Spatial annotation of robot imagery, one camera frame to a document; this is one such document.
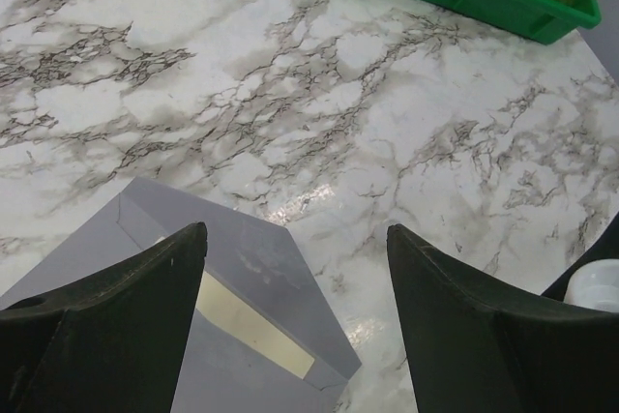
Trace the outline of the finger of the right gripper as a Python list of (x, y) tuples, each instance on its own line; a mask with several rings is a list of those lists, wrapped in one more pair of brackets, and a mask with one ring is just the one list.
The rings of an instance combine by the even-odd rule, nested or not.
[(617, 259), (619, 253), (619, 214), (605, 229), (604, 233), (575, 263), (573, 263), (545, 292), (543, 297), (563, 300), (570, 278), (580, 268), (594, 261)]

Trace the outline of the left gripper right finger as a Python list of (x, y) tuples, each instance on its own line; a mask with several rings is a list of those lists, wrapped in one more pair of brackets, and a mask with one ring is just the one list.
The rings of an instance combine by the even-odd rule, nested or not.
[(529, 293), (396, 224), (387, 254), (421, 412), (614, 412), (618, 317)]

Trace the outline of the beige letter paper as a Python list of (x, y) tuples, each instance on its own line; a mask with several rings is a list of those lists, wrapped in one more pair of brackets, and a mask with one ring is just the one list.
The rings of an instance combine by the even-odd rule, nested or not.
[(295, 340), (206, 271), (195, 308), (220, 330), (300, 379), (314, 364), (314, 357)]

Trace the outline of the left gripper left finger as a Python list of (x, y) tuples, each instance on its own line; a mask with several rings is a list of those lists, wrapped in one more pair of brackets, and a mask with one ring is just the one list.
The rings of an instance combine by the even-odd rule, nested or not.
[(192, 223), (2, 310), (2, 411), (170, 411), (206, 253)]

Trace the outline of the grey envelope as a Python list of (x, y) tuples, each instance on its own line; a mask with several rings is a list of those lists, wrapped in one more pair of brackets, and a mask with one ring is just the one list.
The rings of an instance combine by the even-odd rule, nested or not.
[(208, 234), (204, 271), (315, 361), (300, 379), (195, 310), (173, 410), (332, 411), (361, 362), (290, 232), (153, 180), (129, 182), (4, 292), (1, 304), (7, 307), (84, 278), (198, 221)]

